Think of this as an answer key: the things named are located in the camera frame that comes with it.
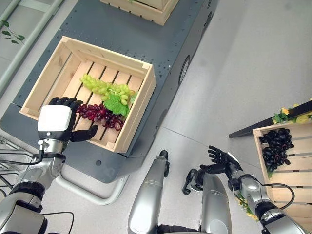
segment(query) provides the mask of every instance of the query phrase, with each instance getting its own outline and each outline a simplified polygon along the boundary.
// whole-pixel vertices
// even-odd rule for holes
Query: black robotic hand
[[[73,132],[76,121],[76,111],[83,102],[76,98],[53,98],[48,105],[43,106],[38,119],[38,135],[41,140],[56,139],[62,142],[85,141],[91,139],[98,126],[93,125],[88,130]]]
[[[234,170],[242,170],[239,162],[231,155],[222,150],[209,146],[209,157],[211,157],[211,162],[215,164],[212,165],[200,165],[200,168],[210,174],[220,174],[225,173],[229,179],[231,179],[231,174]]]

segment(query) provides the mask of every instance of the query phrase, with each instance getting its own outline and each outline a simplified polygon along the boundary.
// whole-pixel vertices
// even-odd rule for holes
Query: grape cluster
[[[84,74],[80,81],[83,86],[91,90],[95,94],[101,95],[101,100],[106,101],[109,99],[110,94],[119,95],[120,102],[123,105],[128,104],[130,96],[135,92],[130,90],[127,84],[112,84],[111,82],[104,82],[99,79],[95,79],[88,74]]]
[[[82,118],[87,118],[93,122],[100,122],[105,128],[115,128],[119,131],[124,122],[122,121],[122,115],[114,115],[113,112],[106,109],[101,103],[100,105],[80,105],[77,109],[77,113]]]
[[[286,151],[293,148],[292,135],[289,134],[289,129],[280,128],[270,130],[263,137],[260,137],[262,144],[268,143],[269,146],[262,150],[263,158],[268,172],[273,172],[278,166],[286,163],[289,165],[291,162],[287,159]]]

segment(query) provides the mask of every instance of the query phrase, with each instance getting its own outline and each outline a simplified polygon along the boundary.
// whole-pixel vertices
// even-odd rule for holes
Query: gray platform
[[[87,142],[71,143],[65,152],[66,163],[104,183],[138,169],[176,94],[185,58],[193,57],[216,4],[217,0],[180,0],[165,26],[159,26],[99,0],[80,0],[10,104],[1,128],[37,147],[37,122],[19,114],[19,110],[60,38],[75,38],[152,63],[157,86],[127,153],[112,153]]]

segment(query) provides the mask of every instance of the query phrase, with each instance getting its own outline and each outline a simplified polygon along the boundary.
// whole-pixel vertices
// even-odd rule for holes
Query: green grapes
[[[95,79],[88,74],[84,74],[80,81],[83,86],[91,90],[95,94],[101,95],[101,100],[106,101],[109,99],[110,94],[119,95],[120,102],[122,105],[128,105],[130,96],[135,93],[135,91],[130,90],[127,84],[112,84],[111,82],[104,82],[99,79]]]

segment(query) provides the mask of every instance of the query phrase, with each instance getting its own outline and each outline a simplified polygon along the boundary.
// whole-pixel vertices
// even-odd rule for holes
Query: wooden crate
[[[153,21],[162,26],[179,0],[100,0],[131,14]]]
[[[292,135],[294,148],[287,150],[290,165],[283,164],[268,177],[262,155],[267,144],[261,144],[259,138],[272,129],[288,128]],[[295,200],[285,211],[308,231],[312,231],[312,122],[305,124],[278,124],[253,130],[253,136],[259,154],[265,183],[284,183],[292,187]],[[291,199],[287,188],[266,187],[267,193],[277,207],[285,205]]]
[[[126,152],[156,86],[154,68],[113,51],[63,37],[44,67],[20,113],[38,120],[40,109],[53,97],[75,97],[84,103],[101,104],[100,95],[82,86],[83,74],[138,91],[121,131],[99,125],[92,144],[112,152]],[[74,130],[88,129],[92,122],[77,116]]]

